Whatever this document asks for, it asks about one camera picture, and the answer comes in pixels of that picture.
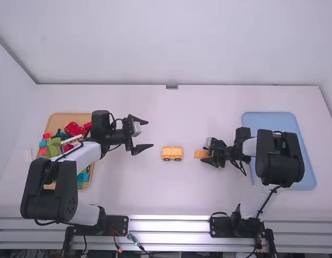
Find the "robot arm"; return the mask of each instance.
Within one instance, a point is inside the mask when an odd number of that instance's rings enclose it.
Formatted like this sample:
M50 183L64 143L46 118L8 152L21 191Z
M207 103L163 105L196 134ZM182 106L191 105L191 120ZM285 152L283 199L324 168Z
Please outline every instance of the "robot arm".
M222 235L254 237L260 232L259 215L272 194L300 182L305 172L295 133L259 129L257 136L251 137L250 128L240 127L236 129L233 146L227 146L216 138L207 138L203 149L207 149L210 156L201 159L202 162L224 168L226 161L230 161L243 173L242 162L249 164L251 157L255 157L256 174L261 179L256 181L253 192L246 196L242 204L238 204L232 215L223 219L225 226L221 228Z
M257 136L251 137L250 128L240 127L235 131L233 146L228 147L224 141L209 137L203 149L209 151L210 157L201 161L216 168L224 168L226 161L249 164L251 157L255 157L256 174L263 185L289 188L293 183L300 182L305 172L295 133L259 129Z
M93 112L90 138L60 156L31 162L20 206L23 218L34 219L39 225L42 224L38 220L53 220L96 227L99 232L106 228L104 208L78 200L77 174L113 150L111 146L125 145L132 156L153 146L133 146L132 142L132 137L141 133L141 125L148 124L147 121L129 114L127 118L117 119L122 122L122 128L117 129L117 120L110 122L110 116L105 110ZM54 190L44 188L53 181L56 181Z

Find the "white wall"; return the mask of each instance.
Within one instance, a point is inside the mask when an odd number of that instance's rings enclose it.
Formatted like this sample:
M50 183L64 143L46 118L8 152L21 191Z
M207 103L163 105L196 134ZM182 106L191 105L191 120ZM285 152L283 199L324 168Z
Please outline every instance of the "white wall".
M0 179L34 87L36 84L0 45Z
M0 36L40 83L317 84L332 114L332 0L0 1Z

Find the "blue tray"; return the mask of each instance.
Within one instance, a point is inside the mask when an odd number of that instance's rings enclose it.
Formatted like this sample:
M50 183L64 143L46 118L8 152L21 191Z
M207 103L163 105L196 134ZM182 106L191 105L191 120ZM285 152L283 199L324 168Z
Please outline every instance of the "blue tray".
M294 190L312 190L316 187L316 179L314 176L311 161L309 160L306 146L302 138L296 117L289 112L246 112L242 116L242 124L244 127L251 128L251 135L256 136L258 129L268 129L273 131L296 133L299 138L302 157L305 163L305 175L301 182L294 183L290 189ZM256 181L256 160L252 158L251 174L253 184Z

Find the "white tabletop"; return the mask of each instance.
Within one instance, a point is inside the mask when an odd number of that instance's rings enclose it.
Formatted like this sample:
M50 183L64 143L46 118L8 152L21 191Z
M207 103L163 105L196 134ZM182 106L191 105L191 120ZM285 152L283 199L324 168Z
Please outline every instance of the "white tabletop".
M233 144L247 111L288 111L298 121L317 186L287 190L266 216L332 217L332 119L319 87L180 85L41 85L32 97L14 150L0 182L0 217L19 217L29 162L23 152L38 143L54 112L111 111L149 121L135 144L154 147L131 156L123 147L95 164L88 190L79 198L110 214L209 215L232 212L252 187L230 164L216 169L193 157L206 137ZM163 146L183 146L184 160L164 162Z

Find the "red toy block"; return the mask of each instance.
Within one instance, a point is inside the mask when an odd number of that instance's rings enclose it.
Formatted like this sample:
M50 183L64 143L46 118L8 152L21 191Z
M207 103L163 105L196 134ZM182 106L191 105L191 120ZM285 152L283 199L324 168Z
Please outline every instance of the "red toy block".
M46 155L47 154L47 148L41 148L41 155Z
M45 134L43 134L43 139L49 139L51 137L52 137L51 133L45 133Z
M71 136L77 136L79 134L85 135L86 130L80 126L76 122L70 122L65 128L64 131L69 133Z
M84 124L84 128L85 128L86 131L91 130L92 122L88 122L88 123Z
M73 145L71 145L71 144L67 144L67 145L65 145L65 146L63 147L63 151L64 151L64 152L67 152L67 151L69 151L69 150L71 150L71 149L73 149L73 148L74 148Z

